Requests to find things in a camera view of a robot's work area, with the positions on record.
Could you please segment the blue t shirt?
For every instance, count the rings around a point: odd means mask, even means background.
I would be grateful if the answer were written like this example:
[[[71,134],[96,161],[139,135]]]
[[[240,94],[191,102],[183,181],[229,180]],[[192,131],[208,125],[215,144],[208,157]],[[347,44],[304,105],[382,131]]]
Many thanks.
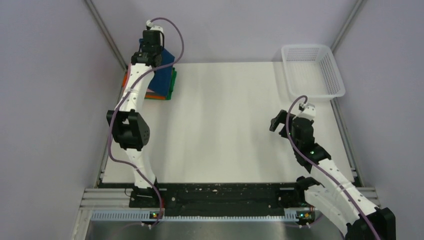
[[[175,56],[166,49],[162,51],[161,57],[161,66],[172,63],[175,60]],[[160,96],[167,96],[172,78],[172,69],[173,66],[169,66],[167,68],[157,70],[148,86],[148,90],[157,93]]]

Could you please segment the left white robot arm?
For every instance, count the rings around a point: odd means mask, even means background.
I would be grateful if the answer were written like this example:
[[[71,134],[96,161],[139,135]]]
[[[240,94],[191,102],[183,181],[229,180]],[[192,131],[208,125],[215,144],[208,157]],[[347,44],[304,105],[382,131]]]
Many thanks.
[[[139,50],[130,58],[123,96],[115,109],[107,113],[109,158],[132,167],[134,186],[144,190],[141,200],[149,207],[158,204],[159,209],[163,208],[163,199],[155,186],[151,164],[142,152],[150,140],[150,127],[138,108],[143,105],[148,86],[161,65],[164,45],[164,31],[160,26],[148,27],[142,32]]]

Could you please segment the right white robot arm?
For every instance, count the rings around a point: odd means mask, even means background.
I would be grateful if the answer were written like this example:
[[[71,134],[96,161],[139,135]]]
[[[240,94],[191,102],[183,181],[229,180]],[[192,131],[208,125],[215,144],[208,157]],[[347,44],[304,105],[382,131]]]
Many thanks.
[[[345,240],[395,240],[395,214],[369,200],[341,173],[331,155],[315,141],[313,123],[286,110],[270,122],[271,132],[282,125],[279,135],[290,141],[296,161],[309,173],[297,179],[294,202],[319,209]]]

